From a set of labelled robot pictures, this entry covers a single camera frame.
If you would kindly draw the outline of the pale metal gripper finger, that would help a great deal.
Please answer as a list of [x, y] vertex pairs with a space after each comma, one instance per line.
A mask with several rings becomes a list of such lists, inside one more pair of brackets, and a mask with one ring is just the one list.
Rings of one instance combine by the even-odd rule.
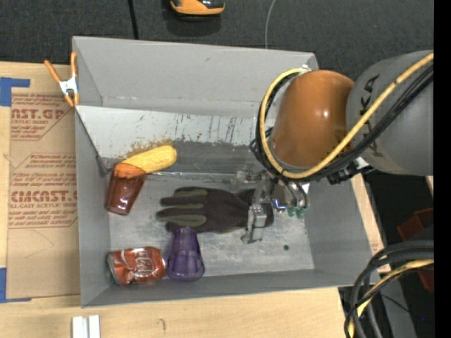
[[252, 172], [250, 170], [239, 170], [235, 175], [235, 184], [237, 186], [247, 186], [257, 184], [262, 178], [262, 172]]
[[253, 244], [263, 239], [267, 214], [261, 204], [252, 204], [248, 210], [247, 229], [241, 236], [244, 244]]

